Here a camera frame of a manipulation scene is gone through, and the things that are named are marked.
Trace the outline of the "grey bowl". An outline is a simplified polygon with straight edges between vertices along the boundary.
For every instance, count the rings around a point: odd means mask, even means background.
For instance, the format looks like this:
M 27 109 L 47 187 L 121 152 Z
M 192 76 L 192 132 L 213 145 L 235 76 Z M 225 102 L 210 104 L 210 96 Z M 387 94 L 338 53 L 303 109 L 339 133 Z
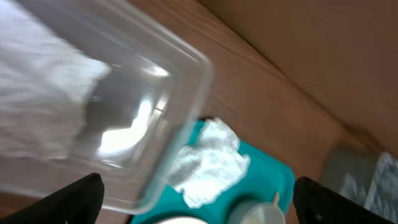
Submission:
M 271 202 L 246 200 L 230 212 L 226 224 L 285 224 L 283 211 Z

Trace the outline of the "white napkin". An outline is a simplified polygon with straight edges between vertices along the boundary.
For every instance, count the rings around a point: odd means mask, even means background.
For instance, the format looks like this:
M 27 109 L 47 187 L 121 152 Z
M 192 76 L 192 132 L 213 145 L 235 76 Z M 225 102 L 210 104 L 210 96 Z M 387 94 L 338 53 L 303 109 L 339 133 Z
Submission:
M 179 150 L 169 175 L 169 185 L 189 208 L 213 203 L 248 172 L 251 158 L 241 155 L 240 140 L 219 118 L 208 119 L 196 143 Z

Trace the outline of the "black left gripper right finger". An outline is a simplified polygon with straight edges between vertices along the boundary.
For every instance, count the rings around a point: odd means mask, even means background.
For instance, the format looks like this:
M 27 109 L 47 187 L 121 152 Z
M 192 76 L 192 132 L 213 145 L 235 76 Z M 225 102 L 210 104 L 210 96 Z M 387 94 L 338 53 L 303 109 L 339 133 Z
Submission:
M 304 176 L 295 181 L 293 205 L 300 224 L 394 224 Z

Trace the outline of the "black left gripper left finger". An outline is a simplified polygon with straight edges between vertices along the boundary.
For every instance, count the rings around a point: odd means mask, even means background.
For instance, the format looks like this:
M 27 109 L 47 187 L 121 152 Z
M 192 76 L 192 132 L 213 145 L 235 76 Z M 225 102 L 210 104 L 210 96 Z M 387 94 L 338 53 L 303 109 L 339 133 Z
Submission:
M 95 224 L 103 205 L 104 183 L 91 173 L 1 219 L 1 224 Z

